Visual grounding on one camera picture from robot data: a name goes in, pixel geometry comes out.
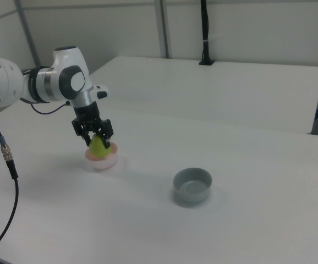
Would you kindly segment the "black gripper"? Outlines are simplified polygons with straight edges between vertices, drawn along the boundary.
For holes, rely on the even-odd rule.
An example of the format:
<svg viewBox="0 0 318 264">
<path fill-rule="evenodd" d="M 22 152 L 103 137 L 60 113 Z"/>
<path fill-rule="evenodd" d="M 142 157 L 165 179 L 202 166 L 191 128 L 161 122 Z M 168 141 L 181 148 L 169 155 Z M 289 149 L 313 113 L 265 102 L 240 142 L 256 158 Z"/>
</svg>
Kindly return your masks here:
<svg viewBox="0 0 318 264">
<path fill-rule="evenodd" d="M 111 146 L 110 139 L 113 136 L 113 128 L 109 119 L 101 120 L 100 112 L 96 102 L 88 106 L 73 108 L 76 118 L 72 121 L 72 126 L 77 136 L 80 136 L 87 147 L 91 142 L 89 132 L 97 133 L 101 138 L 104 147 Z"/>
</svg>

